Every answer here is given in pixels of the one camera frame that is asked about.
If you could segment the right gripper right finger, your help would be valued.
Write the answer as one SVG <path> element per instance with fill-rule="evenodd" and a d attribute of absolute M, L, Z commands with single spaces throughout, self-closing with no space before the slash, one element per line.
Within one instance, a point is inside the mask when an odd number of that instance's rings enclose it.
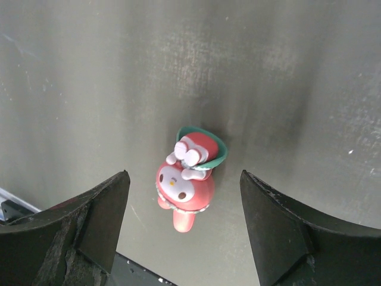
<path fill-rule="evenodd" d="M 260 285 L 380 285 L 380 230 L 338 219 L 244 170 L 240 190 Z"/>

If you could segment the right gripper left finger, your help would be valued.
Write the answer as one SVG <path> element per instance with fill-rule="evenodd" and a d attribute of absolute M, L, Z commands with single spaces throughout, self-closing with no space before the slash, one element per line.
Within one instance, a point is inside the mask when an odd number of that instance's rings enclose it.
<path fill-rule="evenodd" d="M 1 285 L 105 285 L 127 205 L 118 172 L 42 212 L 1 226 Z"/>

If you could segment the red green carrot toy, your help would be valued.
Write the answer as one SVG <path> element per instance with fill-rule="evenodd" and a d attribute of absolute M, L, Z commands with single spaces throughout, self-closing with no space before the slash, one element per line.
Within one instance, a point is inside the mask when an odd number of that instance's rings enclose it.
<path fill-rule="evenodd" d="M 158 204 L 173 211 L 177 232 L 189 232 L 196 215 L 209 207 L 215 191 L 212 172 L 227 154 L 226 144 L 212 132 L 196 126 L 179 129 L 155 177 Z"/>

